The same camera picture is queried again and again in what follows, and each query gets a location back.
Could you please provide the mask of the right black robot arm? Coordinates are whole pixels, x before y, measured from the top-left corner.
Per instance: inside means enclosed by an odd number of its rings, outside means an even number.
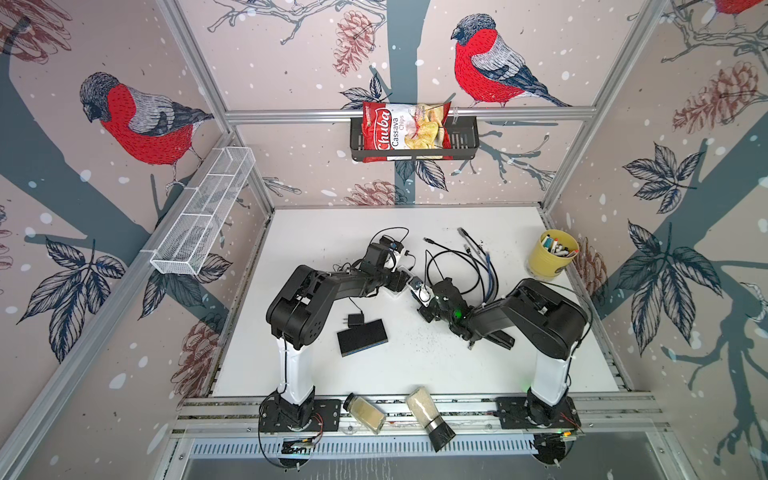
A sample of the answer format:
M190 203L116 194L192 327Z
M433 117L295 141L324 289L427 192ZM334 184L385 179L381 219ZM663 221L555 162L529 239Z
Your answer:
M522 333L537 350L534 378L527 388L528 419L539 426L555 421L567 399L572 356L592 323L577 303L558 293L557 285L533 278L478 307L466 303L450 278L433 286L414 279L408 287L426 322L447 322L449 330L470 345L488 340L510 350L515 339L506 330L514 327Z

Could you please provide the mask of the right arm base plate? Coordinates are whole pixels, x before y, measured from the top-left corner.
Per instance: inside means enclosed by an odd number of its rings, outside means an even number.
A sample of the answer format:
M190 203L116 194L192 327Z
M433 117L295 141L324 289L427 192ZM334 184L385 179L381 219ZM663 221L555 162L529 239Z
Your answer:
M497 397L495 406L496 416L504 430L581 428L579 414L569 396L563 397L555 406L528 396Z

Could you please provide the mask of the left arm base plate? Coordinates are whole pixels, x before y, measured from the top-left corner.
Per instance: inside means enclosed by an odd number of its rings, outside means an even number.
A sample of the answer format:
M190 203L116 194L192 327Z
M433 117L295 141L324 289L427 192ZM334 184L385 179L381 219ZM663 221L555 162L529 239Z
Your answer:
M259 432L336 432L339 428L342 402L310 396L294 405L280 395L271 395L260 406Z

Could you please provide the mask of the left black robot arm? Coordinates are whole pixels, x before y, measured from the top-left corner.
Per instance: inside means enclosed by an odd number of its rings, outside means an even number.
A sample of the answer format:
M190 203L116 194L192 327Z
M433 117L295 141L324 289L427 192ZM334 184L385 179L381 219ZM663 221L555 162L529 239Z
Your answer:
M406 273L402 253L371 250L346 270L326 272L298 266L267 309L266 321L276 338L280 383L279 412L304 425L314 408L315 386L310 355L305 351L320 336L335 301L376 295L380 288L399 293Z

